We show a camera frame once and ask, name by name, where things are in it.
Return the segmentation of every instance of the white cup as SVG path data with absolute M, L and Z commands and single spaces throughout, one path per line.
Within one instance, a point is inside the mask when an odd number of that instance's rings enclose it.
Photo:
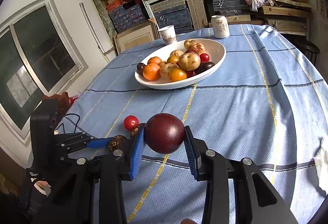
M 177 36 L 175 35 L 174 25 L 165 26 L 158 30 L 160 36 L 163 38 L 165 45 L 170 45 L 176 42 Z

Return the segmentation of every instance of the silver bolt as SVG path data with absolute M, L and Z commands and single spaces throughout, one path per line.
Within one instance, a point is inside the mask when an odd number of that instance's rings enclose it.
M 84 157 L 80 157 L 76 162 L 79 165 L 83 165 L 87 160 Z
M 250 165 L 250 164 L 252 163 L 252 161 L 251 161 L 249 158 L 244 158 L 244 159 L 243 159 L 243 163 L 244 163 L 245 165 Z
M 122 151 L 121 149 L 116 149 L 116 150 L 113 152 L 113 154 L 114 154 L 115 156 L 121 156 L 121 155 L 123 155 L 123 151 Z
M 213 151 L 213 150 L 206 150 L 205 154 L 207 156 L 215 156 L 215 151 Z

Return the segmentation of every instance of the stool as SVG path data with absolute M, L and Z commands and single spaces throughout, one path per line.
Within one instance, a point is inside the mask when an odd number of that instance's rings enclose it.
M 317 61 L 317 55 L 320 53 L 320 49 L 315 44 L 306 40 L 305 36 L 290 34 L 283 34 L 283 36 L 288 41 L 290 41 L 295 47 L 297 47 L 304 54 L 304 56 L 306 56 L 309 61 L 315 66 L 315 62 Z

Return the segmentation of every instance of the blue tablecloth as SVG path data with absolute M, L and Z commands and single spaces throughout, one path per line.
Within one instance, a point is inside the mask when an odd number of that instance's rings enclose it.
M 184 118 L 210 149 L 234 160 L 250 157 L 273 180 L 298 222 L 307 223 L 325 197 L 313 157 L 328 131 L 327 83 L 272 27 L 230 25 L 229 29 L 230 37 L 222 40 L 214 37 L 212 28 L 178 36 L 178 41 L 210 38 L 226 47 L 221 67 L 196 85 L 154 90 L 135 80 L 136 64 L 164 45 L 162 39 L 155 40 L 110 62 L 69 112 L 81 116 L 79 130 L 96 137 L 129 136 L 122 125 L 127 115 L 140 122 L 161 112 Z M 75 117 L 63 122 L 66 132 L 72 132 Z M 106 149 L 97 153 L 84 149 L 71 157 L 105 153 Z M 146 147 L 137 178 L 123 182 L 131 223 L 173 224 L 187 217 L 201 223 L 206 183 L 194 180 L 183 145 L 166 158 Z M 231 181 L 230 223 L 234 222 Z

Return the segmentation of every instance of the white oval bowl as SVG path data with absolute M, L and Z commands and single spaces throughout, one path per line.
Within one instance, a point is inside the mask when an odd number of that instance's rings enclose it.
M 222 62 L 225 59 L 226 56 L 226 49 L 225 47 L 214 40 L 211 39 L 204 39 L 204 38 L 195 38 L 194 39 L 197 43 L 202 43 L 205 47 L 205 53 L 207 53 L 210 57 L 210 61 L 215 63 L 215 65 L 208 69 L 207 71 L 204 71 L 198 75 L 194 75 L 190 78 L 177 81 L 177 82 L 167 82 L 167 80 L 163 79 L 160 77 L 159 79 L 155 81 L 149 81 L 145 79 L 142 75 L 138 74 L 137 71 L 134 73 L 134 77 L 136 78 L 137 82 L 139 82 L 142 85 L 148 86 L 150 88 L 154 89 L 161 89 L 161 90 L 166 90 L 166 89 L 176 89 L 176 88 L 181 88 L 185 87 L 194 83 L 197 83 L 207 77 L 209 77 L 212 73 L 214 73 L 222 64 Z M 150 55 L 148 55 L 143 61 L 141 61 L 144 64 L 147 64 L 148 60 L 152 57 L 159 57 L 163 61 L 166 61 L 171 52 L 173 50 L 182 50 L 183 52 L 186 51 L 186 49 L 183 46 L 184 40 L 172 43 L 168 46 L 162 47 Z

